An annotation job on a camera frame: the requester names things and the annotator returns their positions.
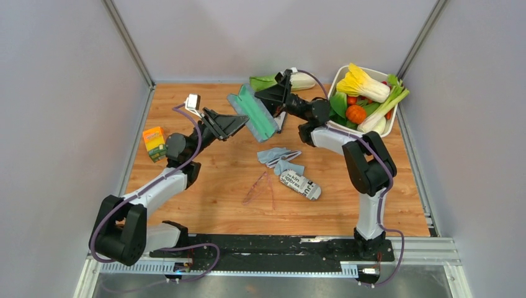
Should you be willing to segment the grey glasses case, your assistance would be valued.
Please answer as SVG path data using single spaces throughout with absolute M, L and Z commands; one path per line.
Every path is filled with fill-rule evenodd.
M 266 142 L 278 132 L 278 123 L 262 101 L 255 97 L 250 84 L 243 84 L 237 94 L 228 94 L 227 101 L 238 115 L 248 117 L 245 126 L 259 143 Z

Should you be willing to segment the light blue cleaning cloth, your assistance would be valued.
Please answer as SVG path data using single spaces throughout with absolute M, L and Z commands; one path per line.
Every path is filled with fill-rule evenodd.
M 305 172 L 305 167 L 297 165 L 291 161 L 301 155 L 299 150 L 289 150 L 287 148 L 275 147 L 269 150 L 257 152 L 257 159 L 261 164 L 272 169 L 274 174 L 280 176 L 287 170 L 292 170 L 300 175 Z

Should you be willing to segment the pink transparent sunglasses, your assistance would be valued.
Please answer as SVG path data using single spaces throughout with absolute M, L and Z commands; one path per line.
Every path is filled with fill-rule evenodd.
M 264 171 L 251 186 L 245 198 L 242 200 L 242 205 L 248 205 L 258 197 L 270 197 L 271 210 L 275 210 L 275 197 L 272 180 L 267 171 Z

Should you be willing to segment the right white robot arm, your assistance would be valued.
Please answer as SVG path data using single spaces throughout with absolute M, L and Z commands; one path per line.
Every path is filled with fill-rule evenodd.
M 350 181 L 359 193 L 354 251 L 360 259 L 369 260 L 378 253 L 386 239 L 388 230 L 383 225 L 383 209 L 385 196 L 397 174 L 396 166 L 378 133 L 354 135 L 331 127 L 328 124 L 329 99 L 302 99 L 292 91 L 292 74 L 292 70 L 278 73 L 275 77 L 277 83 L 256 91 L 255 97 L 272 115 L 285 111 L 303 119 L 305 123 L 298 128 L 303 143 L 344 157 Z

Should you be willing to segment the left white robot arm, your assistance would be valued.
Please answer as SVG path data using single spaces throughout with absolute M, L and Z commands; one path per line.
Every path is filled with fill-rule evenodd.
M 167 250 L 177 258 L 187 254 L 189 239 L 182 226 L 163 222 L 148 227 L 154 211 L 184 192 L 197 180 L 201 164 L 194 158 L 215 140 L 227 140 L 244 127 L 246 115 L 225 115 L 205 108 L 199 121 L 191 120 L 190 135 L 172 133 L 166 139 L 167 166 L 154 179 L 122 197 L 109 195 L 101 203 L 89 240 L 92 256 L 101 263 L 131 266 L 144 253 Z

